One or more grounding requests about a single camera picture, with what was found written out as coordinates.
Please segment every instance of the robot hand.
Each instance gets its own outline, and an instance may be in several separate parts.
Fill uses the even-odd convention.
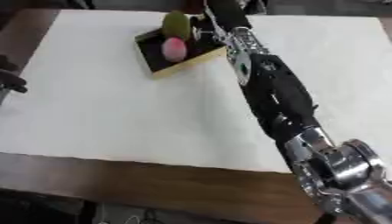
[[[332,217],[392,223],[392,185],[375,152],[360,140],[333,143],[314,117],[316,106],[304,85],[257,40],[235,0],[204,4],[248,105],[304,192]]]

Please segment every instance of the pink ball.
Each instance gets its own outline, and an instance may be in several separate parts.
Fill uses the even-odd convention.
[[[162,54],[170,62],[179,62],[186,57],[186,43],[180,38],[168,38],[162,45]]]

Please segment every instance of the green ball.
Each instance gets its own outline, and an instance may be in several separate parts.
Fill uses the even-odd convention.
[[[191,36],[191,23],[184,13],[174,10],[164,17],[162,33],[167,38],[175,37],[187,41]]]

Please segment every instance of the ball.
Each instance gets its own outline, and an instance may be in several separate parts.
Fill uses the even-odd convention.
[[[186,43],[180,38],[168,38],[162,44],[162,54],[170,62],[180,62],[186,57]]]
[[[187,41],[191,36],[191,22],[179,10],[166,14],[162,23],[162,33],[167,38],[180,38]]]

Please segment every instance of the white paper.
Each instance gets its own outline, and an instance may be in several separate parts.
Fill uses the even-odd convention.
[[[164,14],[63,10],[0,107],[0,150],[288,172],[225,58],[152,80],[134,37]],[[251,17],[320,104],[336,142],[357,137],[392,165],[392,46],[378,20]]]

